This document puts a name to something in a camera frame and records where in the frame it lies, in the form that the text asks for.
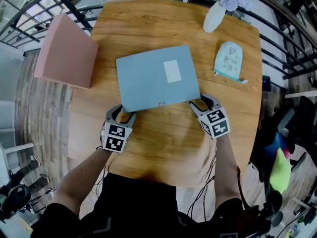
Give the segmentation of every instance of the black shirt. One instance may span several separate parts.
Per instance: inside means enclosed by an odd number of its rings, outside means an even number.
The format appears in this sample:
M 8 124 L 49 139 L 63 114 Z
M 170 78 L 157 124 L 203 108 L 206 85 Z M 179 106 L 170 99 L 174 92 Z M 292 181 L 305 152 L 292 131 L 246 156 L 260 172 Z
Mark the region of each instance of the black shirt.
M 161 236 L 174 232 L 182 236 L 200 233 L 220 237 L 240 229 L 239 237 L 247 237 L 253 232 L 250 225 L 255 230 L 260 228 L 257 218 L 245 214 L 240 199 L 228 200 L 211 220 L 196 223 L 178 212 L 176 187 L 108 174 L 91 213 L 79 220 L 67 207 L 50 204 L 33 226 L 31 237 Z

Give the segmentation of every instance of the light blue laptop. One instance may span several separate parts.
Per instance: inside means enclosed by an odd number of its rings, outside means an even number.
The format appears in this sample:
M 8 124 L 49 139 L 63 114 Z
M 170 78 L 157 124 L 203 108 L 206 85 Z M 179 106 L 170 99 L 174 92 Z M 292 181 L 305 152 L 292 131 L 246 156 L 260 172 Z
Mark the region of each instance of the light blue laptop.
M 119 58 L 116 64 L 126 113 L 200 98 L 188 46 Z

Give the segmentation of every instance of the wooden floor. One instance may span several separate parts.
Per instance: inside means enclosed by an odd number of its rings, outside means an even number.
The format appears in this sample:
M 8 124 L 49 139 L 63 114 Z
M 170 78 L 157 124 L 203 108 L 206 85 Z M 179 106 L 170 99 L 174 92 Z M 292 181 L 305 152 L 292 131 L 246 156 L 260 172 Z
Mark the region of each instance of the wooden floor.
M 41 167 L 25 178 L 25 183 L 31 184 L 37 180 L 39 174 L 45 174 L 51 180 L 47 188 L 52 188 L 58 186 L 62 177 L 78 164 L 68 158 L 68 119 L 72 89 L 63 84 L 47 82 L 33 77 L 38 54 L 38 52 L 27 54 L 18 81 L 15 110 L 16 137 L 20 143 L 34 142 L 35 144 L 33 149 L 19 152 L 21 166 L 29 162 L 31 154 L 36 155 L 42 162 Z M 310 90 L 311 86 L 307 78 L 308 76 L 304 75 L 290 80 L 290 92 Z M 271 93 L 263 93 L 259 123 L 265 115 L 272 115 L 274 108 L 283 105 L 284 94 L 285 92 L 278 87 L 273 87 Z M 296 147 L 291 158 L 298 159 L 303 152 L 303 148 Z M 292 174 L 290 187 L 283 195 L 284 223 L 287 224 L 292 220 L 294 218 L 292 212 L 298 209 L 297 205 L 290 200 L 291 197 L 304 199 L 316 175 L 317 168 L 308 156 L 301 167 Z M 198 188 L 177 188 L 177 201 L 180 211 L 187 213 L 189 206 L 202 186 L 203 183 Z M 250 165 L 243 176 L 242 186 L 249 205 L 259 204 L 262 207 L 264 203 L 263 184 L 259 182 L 258 172 Z M 37 195 L 44 194 L 47 188 L 42 189 Z M 81 208 L 80 217 L 92 211 L 96 199 L 92 193 L 86 198 Z M 35 208 L 37 210 L 41 209 L 48 205 L 50 200 L 50 195 L 45 195 Z M 214 189 L 211 184 L 206 197 L 207 219 L 210 219 L 213 215 L 214 200 Z M 196 221 L 204 220 L 201 200 L 195 204 L 193 218 Z M 272 229 L 270 234 L 276 235 L 281 230 L 282 227 Z

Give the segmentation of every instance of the small pouch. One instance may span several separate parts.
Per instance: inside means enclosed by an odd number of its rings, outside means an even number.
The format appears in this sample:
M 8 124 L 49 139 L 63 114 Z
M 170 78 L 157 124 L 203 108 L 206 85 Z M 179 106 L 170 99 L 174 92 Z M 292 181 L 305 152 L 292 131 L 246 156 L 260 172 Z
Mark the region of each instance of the small pouch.
M 240 80 L 242 66 L 242 48 L 234 42 L 225 42 L 221 45 L 214 63 L 215 75 L 222 75 L 238 83 L 245 84 L 247 80 Z

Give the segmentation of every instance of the pink box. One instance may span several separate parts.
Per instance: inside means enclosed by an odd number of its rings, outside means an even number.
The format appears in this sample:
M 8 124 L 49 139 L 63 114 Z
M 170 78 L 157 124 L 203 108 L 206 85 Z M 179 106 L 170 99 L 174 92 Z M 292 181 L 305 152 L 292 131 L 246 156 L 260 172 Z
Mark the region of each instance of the pink box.
M 46 34 L 34 76 L 89 88 L 98 47 L 66 14 L 57 15 Z

